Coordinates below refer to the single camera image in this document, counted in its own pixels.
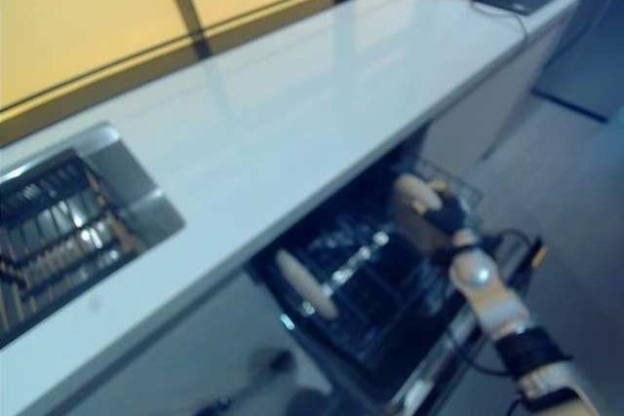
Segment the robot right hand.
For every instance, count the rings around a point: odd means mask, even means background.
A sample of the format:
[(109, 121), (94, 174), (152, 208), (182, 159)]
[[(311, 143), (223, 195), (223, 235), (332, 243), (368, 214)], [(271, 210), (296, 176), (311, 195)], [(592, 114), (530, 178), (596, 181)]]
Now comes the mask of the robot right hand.
[(441, 180), (428, 182), (426, 187), (437, 203), (433, 208), (427, 205), (421, 217), (435, 248), (458, 249), (475, 244), (479, 221), (470, 208)]

